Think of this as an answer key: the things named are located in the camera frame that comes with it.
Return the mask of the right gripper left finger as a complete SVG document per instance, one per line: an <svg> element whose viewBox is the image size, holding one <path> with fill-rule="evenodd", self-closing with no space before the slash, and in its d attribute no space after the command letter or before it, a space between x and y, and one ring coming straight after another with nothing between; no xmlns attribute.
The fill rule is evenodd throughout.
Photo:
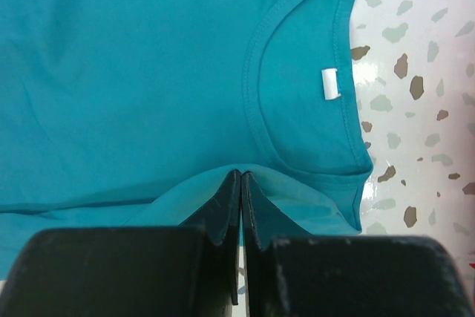
<svg viewBox="0 0 475 317"><path fill-rule="evenodd" d="M178 226L35 234L1 292L3 316L230 316L238 302L240 173Z"/></svg>

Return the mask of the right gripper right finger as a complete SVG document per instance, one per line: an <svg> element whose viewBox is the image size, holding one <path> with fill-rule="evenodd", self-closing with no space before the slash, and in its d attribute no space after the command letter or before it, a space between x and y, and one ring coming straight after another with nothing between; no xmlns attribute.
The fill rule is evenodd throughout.
<svg viewBox="0 0 475 317"><path fill-rule="evenodd" d="M448 252L421 236L311 235L241 178L250 316L472 316Z"/></svg>

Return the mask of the teal t shirt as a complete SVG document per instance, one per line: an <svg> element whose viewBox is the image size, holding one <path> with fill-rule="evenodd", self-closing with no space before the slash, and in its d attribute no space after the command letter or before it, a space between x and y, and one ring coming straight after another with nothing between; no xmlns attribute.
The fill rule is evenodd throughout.
<svg viewBox="0 0 475 317"><path fill-rule="evenodd" d="M358 234L354 1L1 0L1 276L43 229L181 223L234 169Z"/></svg>

